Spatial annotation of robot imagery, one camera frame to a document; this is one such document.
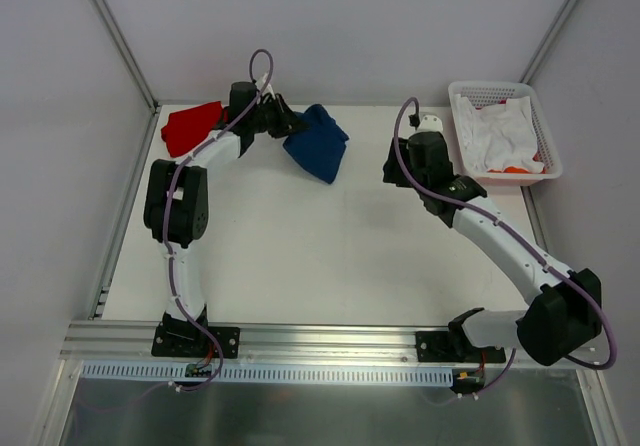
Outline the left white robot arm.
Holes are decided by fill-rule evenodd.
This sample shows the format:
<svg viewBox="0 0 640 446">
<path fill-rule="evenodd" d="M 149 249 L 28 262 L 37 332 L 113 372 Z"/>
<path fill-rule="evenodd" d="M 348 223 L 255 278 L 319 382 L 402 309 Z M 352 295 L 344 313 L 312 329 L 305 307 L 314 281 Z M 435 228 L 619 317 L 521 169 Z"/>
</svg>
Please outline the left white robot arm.
<svg viewBox="0 0 640 446">
<path fill-rule="evenodd" d="M 162 128 L 169 157 L 151 166 L 143 222 L 167 263 L 170 297 L 161 331 L 185 355 L 197 356 L 209 343 L 193 247 L 208 226 L 209 173 L 239 159 L 259 134 L 282 139 L 306 128 L 266 79 L 235 82 L 227 105 L 210 102 L 172 113 Z"/>
</svg>

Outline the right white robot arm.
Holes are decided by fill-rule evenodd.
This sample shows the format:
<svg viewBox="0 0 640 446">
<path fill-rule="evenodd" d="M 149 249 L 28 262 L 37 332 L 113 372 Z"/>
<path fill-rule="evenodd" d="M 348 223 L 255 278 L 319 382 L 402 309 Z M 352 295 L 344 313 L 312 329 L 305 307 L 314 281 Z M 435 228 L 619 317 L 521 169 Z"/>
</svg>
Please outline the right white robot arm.
<svg viewBox="0 0 640 446">
<path fill-rule="evenodd" d="M 412 188 L 425 209 L 475 244 L 511 281 L 526 307 L 471 309 L 450 321 L 447 347 L 470 361 L 490 346 L 522 348 L 551 366 L 599 336 L 601 283 L 589 269 L 574 271 L 511 226 L 488 192 L 453 170 L 442 134 L 393 138 L 383 180 Z"/>
</svg>

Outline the blue mickey mouse t-shirt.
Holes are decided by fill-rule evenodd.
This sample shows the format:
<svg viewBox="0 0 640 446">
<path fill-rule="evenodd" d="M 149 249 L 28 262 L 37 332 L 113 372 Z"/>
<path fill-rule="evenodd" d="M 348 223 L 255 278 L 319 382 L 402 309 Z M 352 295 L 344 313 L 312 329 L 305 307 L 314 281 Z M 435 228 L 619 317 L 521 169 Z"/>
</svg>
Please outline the blue mickey mouse t-shirt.
<svg viewBox="0 0 640 446">
<path fill-rule="evenodd" d="M 350 140 L 321 104 L 297 113 L 308 128 L 289 136 L 283 148 L 292 160 L 316 179 L 333 184 Z"/>
</svg>

